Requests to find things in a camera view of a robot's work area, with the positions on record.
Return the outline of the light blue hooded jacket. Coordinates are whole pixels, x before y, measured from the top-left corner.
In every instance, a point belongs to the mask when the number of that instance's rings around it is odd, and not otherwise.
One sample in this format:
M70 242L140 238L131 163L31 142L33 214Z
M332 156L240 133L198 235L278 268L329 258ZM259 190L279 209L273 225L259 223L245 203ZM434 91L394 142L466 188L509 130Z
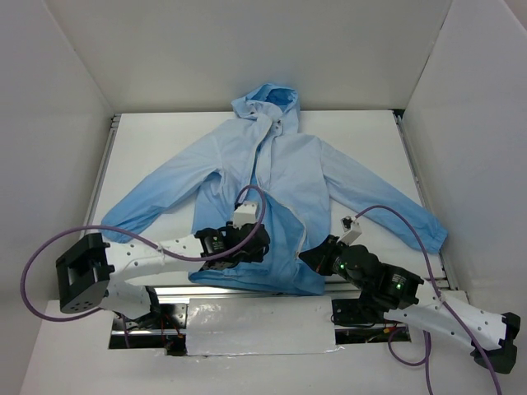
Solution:
M265 84L232 102L235 113L146 176L102 219L104 236L125 243L188 196L194 230L217 228L232 215L240 190L266 204L271 243L261 263L194 272L220 286L319 295L324 279L299 259L331 228L331 202L364 212L413 249L438 253L447 232L429 211L328 143L301 132L295 90Z

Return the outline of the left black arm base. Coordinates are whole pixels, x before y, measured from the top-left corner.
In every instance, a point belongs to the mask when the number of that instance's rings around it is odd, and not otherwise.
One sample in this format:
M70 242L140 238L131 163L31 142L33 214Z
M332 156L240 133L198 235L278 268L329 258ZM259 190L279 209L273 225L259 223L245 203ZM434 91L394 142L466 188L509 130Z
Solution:
M110 331L110 350L154 349L167 356L186 356L188 303L159 304L143 321L115 314Z

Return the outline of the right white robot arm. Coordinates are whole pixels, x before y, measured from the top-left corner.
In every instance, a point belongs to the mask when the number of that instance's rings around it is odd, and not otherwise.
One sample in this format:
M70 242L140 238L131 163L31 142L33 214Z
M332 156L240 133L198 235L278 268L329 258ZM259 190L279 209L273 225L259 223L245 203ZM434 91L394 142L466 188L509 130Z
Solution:
M509 374L515 366L520 316L478 309L451 295L438 295L432 284L402 267L381 262L360 244L346 245L328 236L300 260L321 276L338 275L361 291L358 312L367 322L381 317L399 321L458 342L484 367Z

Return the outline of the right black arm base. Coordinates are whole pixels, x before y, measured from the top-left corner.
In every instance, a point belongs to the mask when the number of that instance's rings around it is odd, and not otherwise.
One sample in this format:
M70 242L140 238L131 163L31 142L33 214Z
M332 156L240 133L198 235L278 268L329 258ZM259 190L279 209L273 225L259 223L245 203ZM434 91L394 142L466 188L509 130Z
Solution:
M337 345L386 343L390 337L394 342L411 340L404 324L385 319L382 313L362 306L358 298L332 299L332 309Z

